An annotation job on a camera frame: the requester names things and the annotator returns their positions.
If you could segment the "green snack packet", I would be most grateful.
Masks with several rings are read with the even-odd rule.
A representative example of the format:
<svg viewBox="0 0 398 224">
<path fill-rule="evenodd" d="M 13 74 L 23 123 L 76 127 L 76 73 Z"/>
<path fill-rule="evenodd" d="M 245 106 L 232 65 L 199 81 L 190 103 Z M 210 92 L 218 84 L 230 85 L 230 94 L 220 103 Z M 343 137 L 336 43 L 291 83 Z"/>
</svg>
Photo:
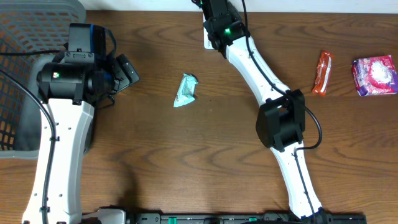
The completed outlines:
<svg viewBox="0 0 398 224">
<path fill-rule="evenodd" d="M 174 108 L 185 106 L 195 101 L 195 87 L 198 84 L 198 80 L 191 74 L 183 74 L 182 81 L 177 90 L 177 94 L 174 100 Z"/>
</svg>

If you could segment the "red orange snack bag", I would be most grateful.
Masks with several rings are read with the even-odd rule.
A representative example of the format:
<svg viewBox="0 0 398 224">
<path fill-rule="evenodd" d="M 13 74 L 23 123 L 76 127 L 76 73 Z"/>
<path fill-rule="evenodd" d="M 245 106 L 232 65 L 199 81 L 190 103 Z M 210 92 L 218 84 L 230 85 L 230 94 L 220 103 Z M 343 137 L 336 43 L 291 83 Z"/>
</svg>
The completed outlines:
<svg viewBox="0 0 398 224">
<path fill-rule="evenodd" d="M 334 59 L 333 54 L 329 53 L 326 50 L 322 50 L 322 52 L 320 54 L 319 61 L 318 61 L 318 65 L 316 68 L 316 77 L 315 77 L 312 93 L 318 94 L 321 96 L 326 95 L 326 90 L 327 90 L 328 82 L 330 79 L 333 59 Z"/>
</svg>

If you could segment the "red purple tissue pack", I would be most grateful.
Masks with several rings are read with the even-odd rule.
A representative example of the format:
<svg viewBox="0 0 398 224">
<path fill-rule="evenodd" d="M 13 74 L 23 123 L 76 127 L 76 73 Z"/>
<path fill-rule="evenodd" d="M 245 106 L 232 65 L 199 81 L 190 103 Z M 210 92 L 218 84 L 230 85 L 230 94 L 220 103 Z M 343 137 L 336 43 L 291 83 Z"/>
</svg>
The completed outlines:
<svg viewBox="0 0 398 224">
<path fill-rule="evenodd" d="M 392 55 L 357 59 L 351 70 L 359 96 L 397 94 L 397 71 Z"/>
</svg>

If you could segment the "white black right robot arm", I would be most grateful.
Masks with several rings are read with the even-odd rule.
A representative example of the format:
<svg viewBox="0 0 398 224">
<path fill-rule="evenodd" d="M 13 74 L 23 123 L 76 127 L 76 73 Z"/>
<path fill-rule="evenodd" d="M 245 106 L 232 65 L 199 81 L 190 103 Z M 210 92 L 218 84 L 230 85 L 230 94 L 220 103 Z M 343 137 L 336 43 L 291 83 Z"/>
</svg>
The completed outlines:
<svg viewBox="0 0 398 224">
<path fill-rule="evenodd" d="M 259 105 L 256 132 L 275 156 L 298 222 L 328 223 L 308 173 L 304 152 L 316 149 L 323 137 L 315 115 L 306 107 L 300 90 L 280 81 L 258 52 L 249 31 L 248 17 L 229 0 L 197 0 L 203 26 L 213 49 L 244 78 Z"/>
</svg>

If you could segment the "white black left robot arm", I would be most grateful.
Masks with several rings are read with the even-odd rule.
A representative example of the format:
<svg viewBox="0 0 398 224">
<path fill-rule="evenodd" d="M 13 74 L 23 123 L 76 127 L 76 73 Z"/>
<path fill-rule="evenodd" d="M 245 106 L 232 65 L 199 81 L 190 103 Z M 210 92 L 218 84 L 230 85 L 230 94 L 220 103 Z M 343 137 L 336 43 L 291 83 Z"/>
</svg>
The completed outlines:
<svg viewBox="0 0 398 224">
<path fill-rule="evenodd" d="M 94 24 L 72 23 L 65 51 L 37 74 L 35 102 L 41 138 L 34 186 L 23 223 L 84 223 L 80 180 L 90 146 L 95 109 L 139 80 L 123 54 L 106 50 L 112 32 Z"/>
</svg>

